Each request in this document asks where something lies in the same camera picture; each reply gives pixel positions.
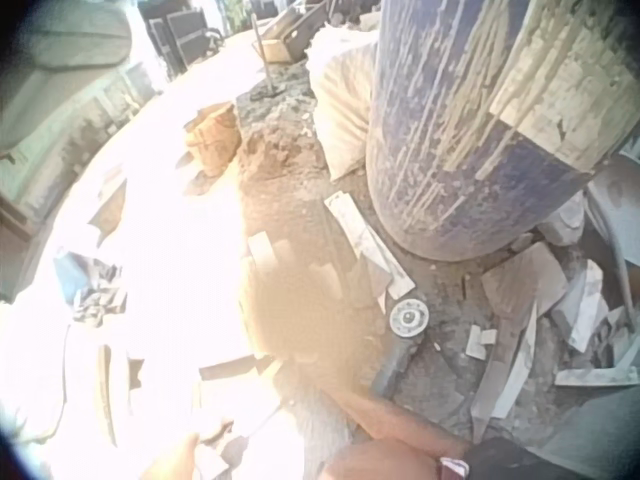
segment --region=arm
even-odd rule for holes
[[[388,400],[349,390],[324,390],[376,440],[399,440],[434,459],[461,459],[471,446],[466,440]]]

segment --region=blue barrel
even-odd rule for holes
[[[367,174],[401,246],[495,251],[609,161],[640,120],[611,3],[383,2]]]

